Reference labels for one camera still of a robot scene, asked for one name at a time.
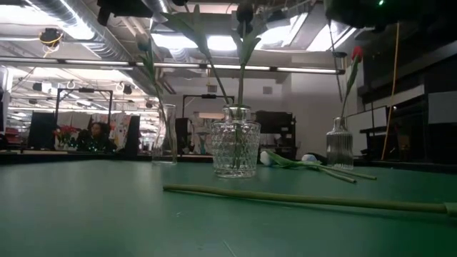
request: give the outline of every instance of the table surface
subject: table surface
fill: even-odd
[[[356,168],[357,184],[259,166],[73,161],[0,166],[0,256],[456,256],[446,215],[164,192],[163,183],[305,196],[457,202],[457,176]]]

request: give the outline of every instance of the white flower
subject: white flower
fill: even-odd
[[[273,160],[271,160],[270,156],[265,151],[260,153],[260,162],[265,166],[273,165]]]
[[[312,154],[305,154],[301,157],[301,161],[303,162],[317,162],[317,158]]]

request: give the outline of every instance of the clear glass bottle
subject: clear glass bottle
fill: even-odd
[[[178,144],[176,140],[176,106],[164,104],[165,119],[159,107],[159,127],[152,146],[152,162],[176,164]]]
[[[327,133],[327,165],[353,169],[352,133],[346,128],[345,118],[335,118],[333,130]]]
[[[256,175],[261,125],[249,121],[249,106],[224,106],[224,120],[211,126],[213,167],[217,176],[250,178]]]

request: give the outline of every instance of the red flowers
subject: red flowers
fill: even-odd
[[[61,126],[60,128],[53,131],[54,135],[57,137],[59,142],[68,143],[70,142],[71,135],[78,132],[76,128],[72,126]]]
[[[362,48],[360,46],[354,47],[354,50],[352,51],[352,57],[351,57],[352,61],[356,58],[356,56],[358,56],[358,62],[360,63],[363,58],[363,52],[362,52]]]
[[[60,131],[62,133],[76,133],[77,132],[76,128],[74,128],[72,126],[61,126]]]

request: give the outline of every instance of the bouquet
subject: bouquet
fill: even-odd
[[[71,140],[71,135],[78,132],[76,128],[72,126],[61,126],[54,131],[54,135],[59,140],[59,145],[68,144]]]

